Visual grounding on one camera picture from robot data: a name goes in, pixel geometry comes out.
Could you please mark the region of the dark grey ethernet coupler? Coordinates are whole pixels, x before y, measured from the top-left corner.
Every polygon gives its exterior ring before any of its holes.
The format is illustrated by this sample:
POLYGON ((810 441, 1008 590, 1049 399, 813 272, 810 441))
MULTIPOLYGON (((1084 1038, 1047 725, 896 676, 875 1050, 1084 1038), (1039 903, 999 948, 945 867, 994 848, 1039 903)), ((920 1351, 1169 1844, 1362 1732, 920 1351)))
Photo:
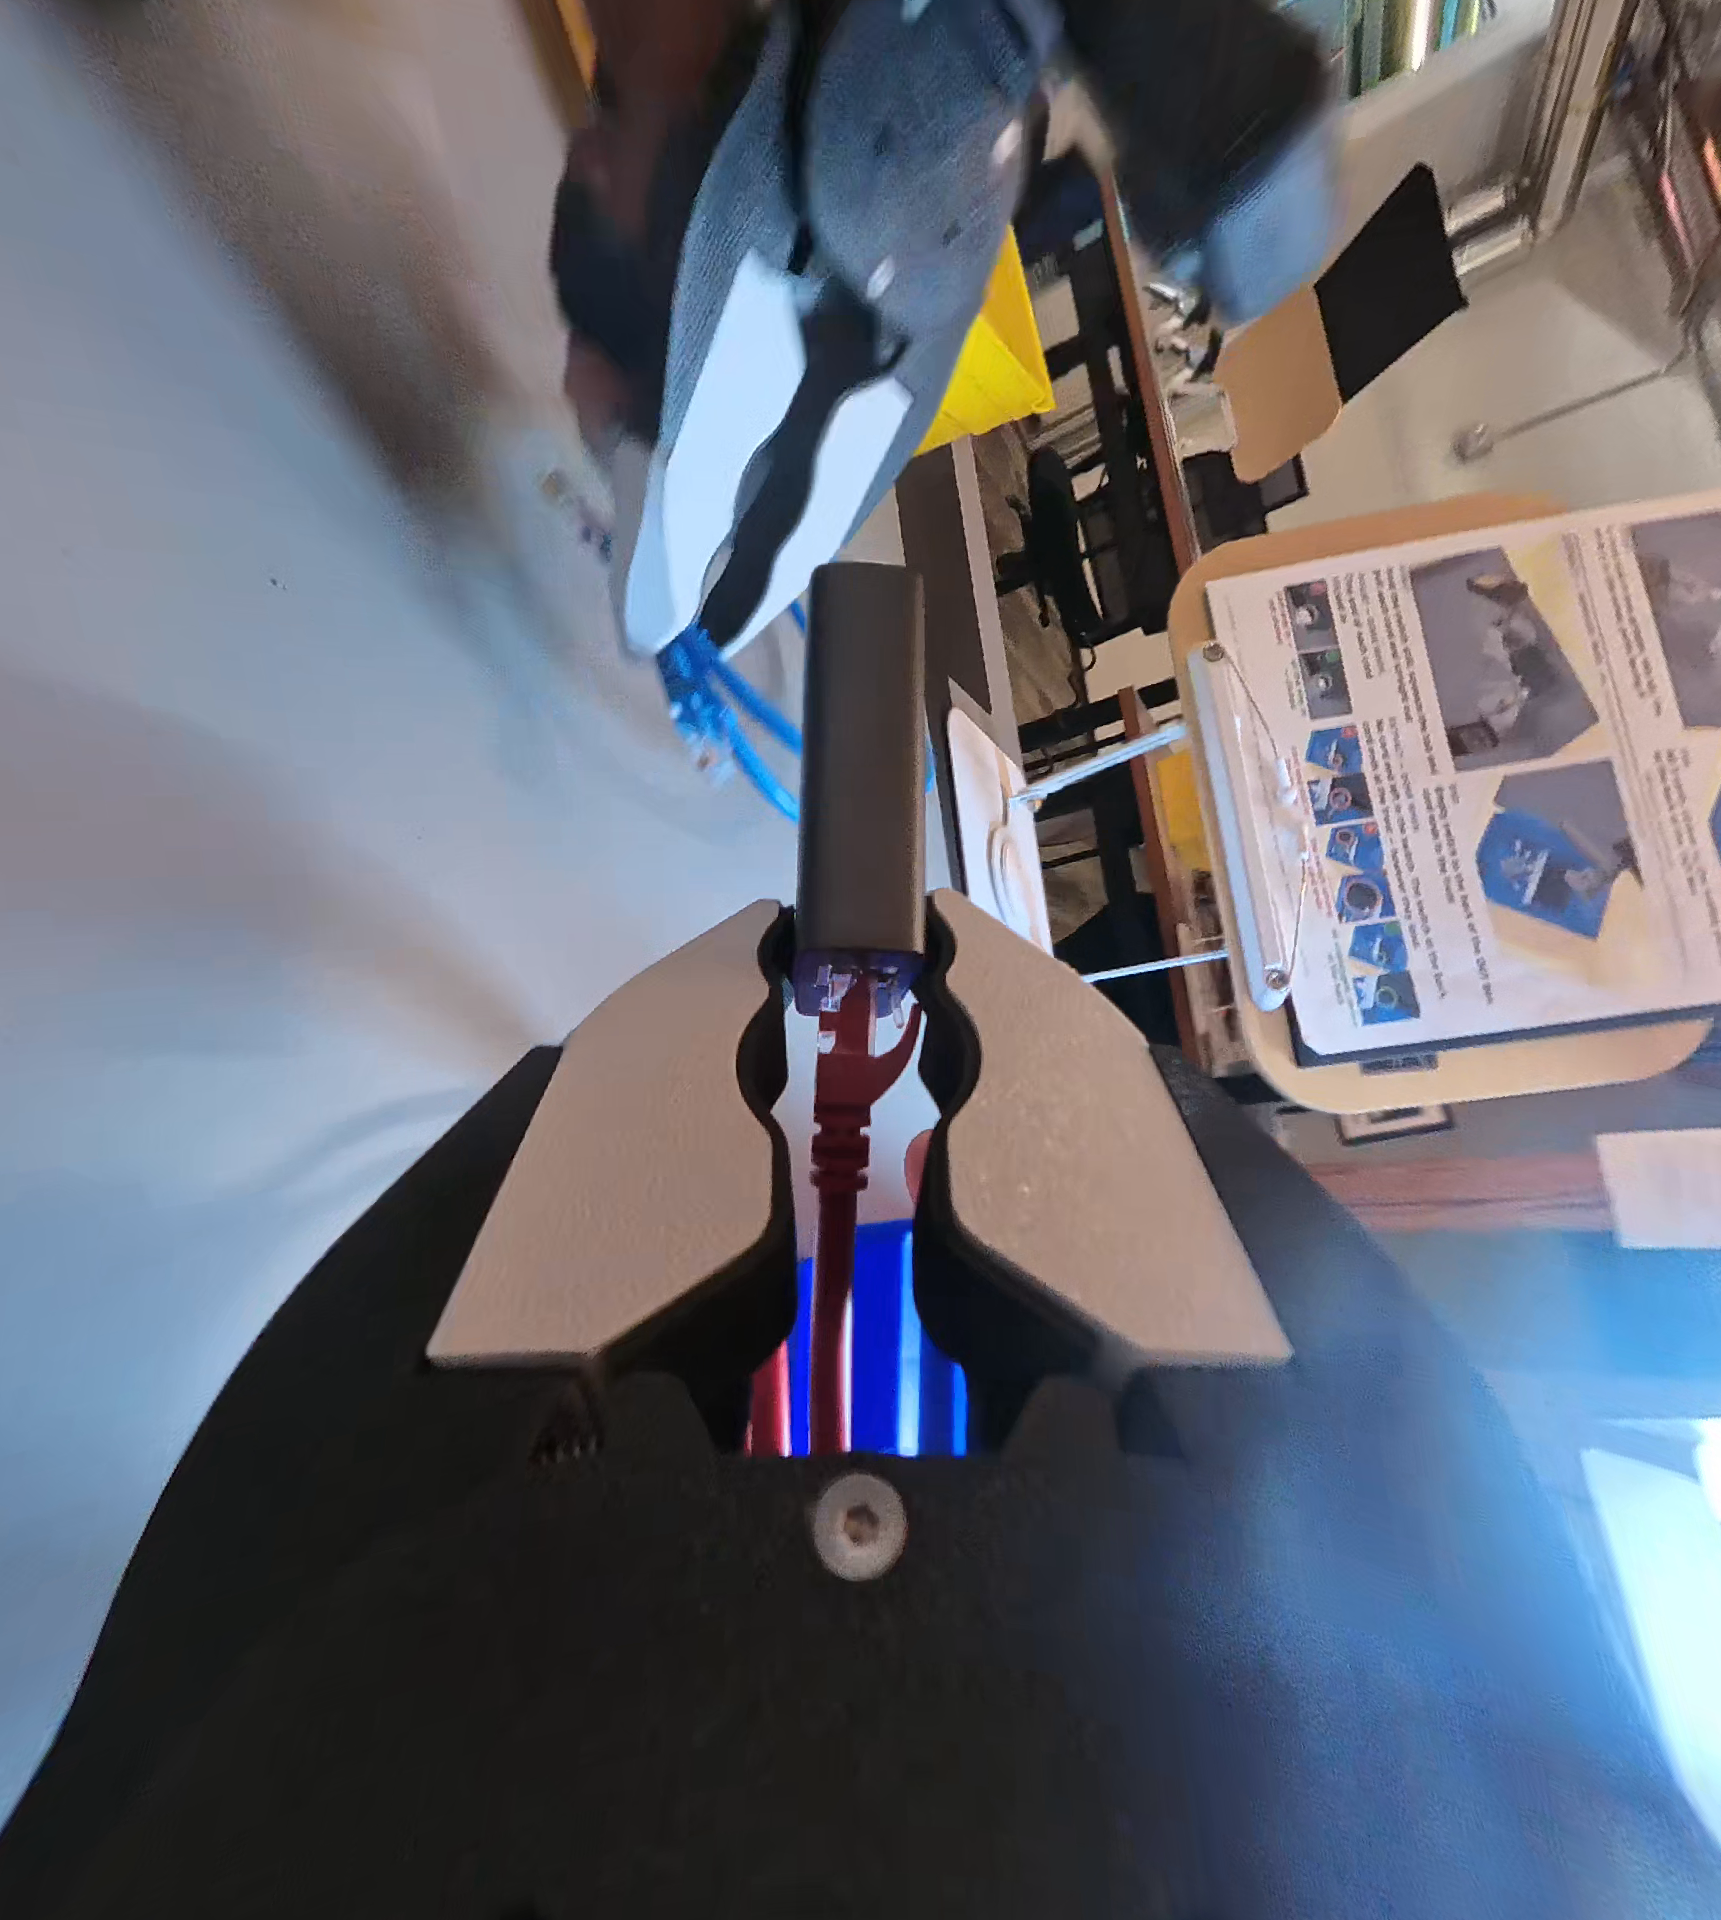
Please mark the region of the dark grey ethernet coupler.
POLYGON ((920 578, 882 562, 825 564, 809 593, 801 981, 920 956, 924 768, 920 578))

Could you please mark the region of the yellow plastic bin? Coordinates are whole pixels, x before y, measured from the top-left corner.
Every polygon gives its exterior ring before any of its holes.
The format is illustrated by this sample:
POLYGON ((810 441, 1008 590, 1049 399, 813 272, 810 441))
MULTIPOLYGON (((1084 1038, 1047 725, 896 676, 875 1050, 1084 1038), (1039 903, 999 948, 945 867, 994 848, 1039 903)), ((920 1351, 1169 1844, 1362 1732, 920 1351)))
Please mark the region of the yellow plastic bin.
POLYGON ((1045 416, 1052 408, 1055 381, 1047 367, 1016 232, 1008 229, 983 306, 917 457, 1045 416))

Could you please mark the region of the clear acrylic sheet holder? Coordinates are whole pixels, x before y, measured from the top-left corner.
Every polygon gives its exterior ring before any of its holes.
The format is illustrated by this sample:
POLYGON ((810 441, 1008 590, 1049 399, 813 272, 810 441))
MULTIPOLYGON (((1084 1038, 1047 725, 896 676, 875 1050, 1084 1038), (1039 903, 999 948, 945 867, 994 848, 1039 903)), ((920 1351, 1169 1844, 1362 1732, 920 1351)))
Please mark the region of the clear acrylic sheet holder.
POLYGON ((1263 1014, 1288 1008, 1318 941, 1326 884, 1304 764, 1222 640, 1190 659, 1193 733, 1210 786, 1231 910, 1231 946, 1263 1014))

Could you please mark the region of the black office chair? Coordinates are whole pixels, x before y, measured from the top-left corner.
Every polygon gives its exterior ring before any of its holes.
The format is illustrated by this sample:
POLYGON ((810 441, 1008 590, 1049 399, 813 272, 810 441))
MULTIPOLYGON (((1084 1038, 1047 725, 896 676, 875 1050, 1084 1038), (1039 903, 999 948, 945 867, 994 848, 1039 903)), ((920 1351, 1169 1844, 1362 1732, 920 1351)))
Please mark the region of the black office chair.
POLYGON ((1020 549, 994 562, 997 595, 1035 595, 1039 620, 1055 618, 1077 652, 1105 638, 1104 614, 1087 578, 1079 501, 1072 472, 1050 445, 1036 445, 1024 467, 1026 497, 1010 498, 1020 549))

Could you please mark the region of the white rounded tray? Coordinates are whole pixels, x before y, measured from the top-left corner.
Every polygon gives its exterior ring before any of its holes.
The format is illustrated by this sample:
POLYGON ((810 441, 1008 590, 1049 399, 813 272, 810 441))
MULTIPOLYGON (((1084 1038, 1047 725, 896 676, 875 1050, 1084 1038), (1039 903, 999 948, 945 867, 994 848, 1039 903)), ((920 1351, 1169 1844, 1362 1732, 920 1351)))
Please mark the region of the white rounded tray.
POLYGON ((1024 777, 979 725, 976 713, 947 713, 959 892, 1012 934, 1050 955, 1055 939, 1039 848, 1036 810, 1024 777))

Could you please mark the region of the black and wooden chair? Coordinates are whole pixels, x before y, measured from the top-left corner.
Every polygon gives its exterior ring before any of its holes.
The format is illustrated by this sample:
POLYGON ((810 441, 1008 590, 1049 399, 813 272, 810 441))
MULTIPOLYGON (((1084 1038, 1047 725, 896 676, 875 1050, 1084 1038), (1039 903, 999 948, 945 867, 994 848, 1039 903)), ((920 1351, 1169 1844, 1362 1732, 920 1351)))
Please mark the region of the black and wooden chair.
POLYGON ((1418 162, 1322 277, 1222 352, 1235 479, 1258 484, 1289 467, 1465 309, 1440 180, 1418 162))

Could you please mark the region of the printed instruction sheet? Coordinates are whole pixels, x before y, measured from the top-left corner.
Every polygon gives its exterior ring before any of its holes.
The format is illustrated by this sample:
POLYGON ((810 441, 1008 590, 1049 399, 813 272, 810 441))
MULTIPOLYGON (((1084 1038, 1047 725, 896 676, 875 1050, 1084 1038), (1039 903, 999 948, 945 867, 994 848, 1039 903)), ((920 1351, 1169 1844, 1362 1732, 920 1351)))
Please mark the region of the printed instruction sheet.
POLYGON ((1721 1006, 1721 491, 1210 586, 1304 764, 1302 1063, 1721 1006))

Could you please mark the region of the clipboard with instruction sheet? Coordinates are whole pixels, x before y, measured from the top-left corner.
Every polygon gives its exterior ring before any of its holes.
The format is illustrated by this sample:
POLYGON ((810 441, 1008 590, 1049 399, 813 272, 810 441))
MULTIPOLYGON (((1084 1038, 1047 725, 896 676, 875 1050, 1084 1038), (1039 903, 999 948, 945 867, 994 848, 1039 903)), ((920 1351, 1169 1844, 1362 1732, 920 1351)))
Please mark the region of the clipboard with instruction sheet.
POLYGON ((1467 492, 1231 541, 1193 560, 1181 576, 1168 613, 1168 638, 1196 761, 1222 943, 1231 951, 1235 1025, 1256 1074, 1289 1103, 1332 1117, 1401 1105, 1465 1106, 1641 1084, 1686 1066, 1697 1053, 1721 1061, 1721 1006, 1716 1006, 1665 1021, 1553 1027, 1448 1050, 1399 1042, 1389 1063, 1304 1064, 1288 1011, 1263 1011, 1252 990, 1250 923, 1256 910, 1244 857, 1229 846, 1213 785, 1218 744, 1206 660, 1213 646, 1210 586, 1271 568, 1332 564, 1401 543, 1497 532, 1564 513, 1566 507, 1547 492, 1467 492))

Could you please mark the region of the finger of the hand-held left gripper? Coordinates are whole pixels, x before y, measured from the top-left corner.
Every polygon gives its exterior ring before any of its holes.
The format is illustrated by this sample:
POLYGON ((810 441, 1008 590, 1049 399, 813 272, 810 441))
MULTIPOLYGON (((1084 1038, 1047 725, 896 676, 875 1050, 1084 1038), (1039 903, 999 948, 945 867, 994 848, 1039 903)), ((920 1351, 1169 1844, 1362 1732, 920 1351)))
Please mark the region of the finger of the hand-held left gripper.
POLYGON ((873 513, 875 481, 910 410, 910 390, 881 375, 841 396, 825 425, 781 429, 753 504, 731 531, 729 562, 706 595, 706 637, 722 656, 786 613, 873 513))
POLYGON ((653 659, 700 624, 736 646, 781 607, 777 564, 759 560, 751 613, 703 614, 735 556, 761 450, 774 439, 807 368, 793 280, 749 253, 706 345, 669 445, 616 449, 616 627, 624 652, 653 659))

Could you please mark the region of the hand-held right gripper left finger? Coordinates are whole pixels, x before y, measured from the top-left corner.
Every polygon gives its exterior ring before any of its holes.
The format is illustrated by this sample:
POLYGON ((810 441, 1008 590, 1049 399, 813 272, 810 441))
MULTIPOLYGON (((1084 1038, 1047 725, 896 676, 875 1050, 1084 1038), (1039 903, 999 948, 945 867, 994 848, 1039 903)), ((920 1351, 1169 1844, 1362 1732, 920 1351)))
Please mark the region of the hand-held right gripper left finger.
POLYGON ((745 1451, 798 1312, 786 1084, 791 913, 757 899, 609 992, 565 1041, 425 1354, 552 1371, 594 1404, 681 1381, 745 1451))

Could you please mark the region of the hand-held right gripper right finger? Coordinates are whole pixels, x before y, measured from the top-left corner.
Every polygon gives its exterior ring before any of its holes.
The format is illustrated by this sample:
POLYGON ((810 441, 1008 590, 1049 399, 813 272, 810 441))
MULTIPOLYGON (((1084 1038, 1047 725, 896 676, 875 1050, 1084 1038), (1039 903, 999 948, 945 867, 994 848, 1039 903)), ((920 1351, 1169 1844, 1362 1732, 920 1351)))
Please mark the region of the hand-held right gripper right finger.
POLYGON ((920 1081, 936 1106, 915 1288, 1001 1451, 1049 1381, 1119 1409, 1168 1371, 1277 1371, 1291 1342, 1148 1038, 955 890, 926 901, 920 1081))

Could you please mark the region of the white paper sheet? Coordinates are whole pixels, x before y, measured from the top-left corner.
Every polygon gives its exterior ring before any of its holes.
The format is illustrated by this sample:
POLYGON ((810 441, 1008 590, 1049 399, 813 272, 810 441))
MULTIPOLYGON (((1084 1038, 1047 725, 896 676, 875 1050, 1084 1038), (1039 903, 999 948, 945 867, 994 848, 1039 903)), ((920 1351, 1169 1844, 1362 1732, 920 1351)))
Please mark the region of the white paper sheet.
POLYGON ((1618 1242, 1648 1253, 1721 1253, 1721 1129, 1595 1141, 1618 1242))

